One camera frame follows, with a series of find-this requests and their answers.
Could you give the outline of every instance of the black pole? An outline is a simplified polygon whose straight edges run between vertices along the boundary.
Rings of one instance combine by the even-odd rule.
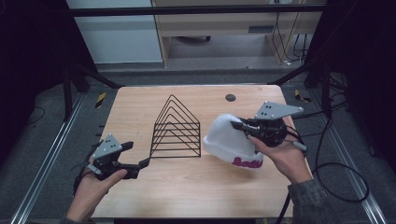
[[[142,16],[214,13],[261,13],[261,12],[315,12],[339,9],[342,5],[287,4],[287,5],[241,5],[241,6],[195,6],[195,7],[115,7],[78,8],[67,10],[44,10],[44,13],[73,17]]]

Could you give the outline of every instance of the gray floor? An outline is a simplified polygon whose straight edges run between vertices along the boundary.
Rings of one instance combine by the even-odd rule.
[[[103,75],[124,85],[266,83],[286,75],[297,66],[299,61],[291,65],[276,64],[262,35],[212,36],[209,42],[202,39],[175,38],[166,68],[140,67],[133,72],[121,73],[103,71]],[[295,99],[294,90],[304,91],[302,80],[304,75],[298,76],[282,88],[287,103],[304,107],[306,113],[318,111],[315,103]],[[69,196],[76,176],[76,170],[70,171],[70,168],[80,163],[91,145],[99,141],[101,126],[106,124],[117,91],[95,80],[89,81],[91,90],[83,94],[76,121],[36,198],[29,220],[57,220],[64,214],[71,201]],[[101,108],[94,108],[98,95],[103,91],[106,92],[103,105]],[[311,90],[308,96],[315,98],[315,92],[317,90]],[[77,97],[78,94],[74,91],[74,98]],[[333,103],[343,100],[343,96],[336,96]],[[26,126],[13,150],[14,153],[0,171],[0,219],[3,220],[10,219],[20,205],[63,125],[62,86],[40,93],[36,98],[36,106],[44,110],[38,108],[32,114],[33,123]],[[323,120],[322,116],[315,116],[310,119],[296,119],[294,122],[301,135],[309,135],[322,131]],[[364,136],[344,106],[333,112],[333,127],[341,136],[347,153],[367,179],[371,197],[375,199],[387,220],[374,222],[367,215],[367,205],[345,203],[332,198],[343,223],[396,223],[396,197],[393,195],[396,175],[385,160],[370,156]],[[318,135],[304,138],[310,148],[307,159],[311,168],[314,168],[318,140]],[[332,135],[326,133],[320,149],[319,163],[343,161],[337,148]],[[324,176],[324,182],[337,194],[348,198],[357,197],[353,181],[350,181],[350,176],[344,169],[324,168],[320,174]]]

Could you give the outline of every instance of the wooden table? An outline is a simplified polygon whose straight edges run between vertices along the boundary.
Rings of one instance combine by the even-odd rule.
[[[233,102],[225,99],[230,93],[236,96]],[[102,136],[134,141],[120,162],[138,163],[149,156],[155,120],[171,94],[200,121],[202,141],[220,114],[247,119],[264,101],[285,104],[281,89],[269,85],[121,88]],[[244,169],[202,147],[201,158],[151,159],[137,179],[114,186],[93,217],[278,217],[289,183],[268,158],[260,169]],[[290,207],[286,217],[291,214]]]

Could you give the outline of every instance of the white cabinet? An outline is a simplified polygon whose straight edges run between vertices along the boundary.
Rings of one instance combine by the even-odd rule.
[[[151,7],[149,0],[67,0],[70,8]],[[153,16],[76,17],[93,61],[162,63]]]

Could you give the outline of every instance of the small round object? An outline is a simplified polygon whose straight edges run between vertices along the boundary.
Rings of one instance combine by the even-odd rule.
[[[227,95],[225,96],[225,99],[226,99],[228,102],[234,102],[234,101],[236,100],[236,96],[235,96],[234,94],[227,94]]]

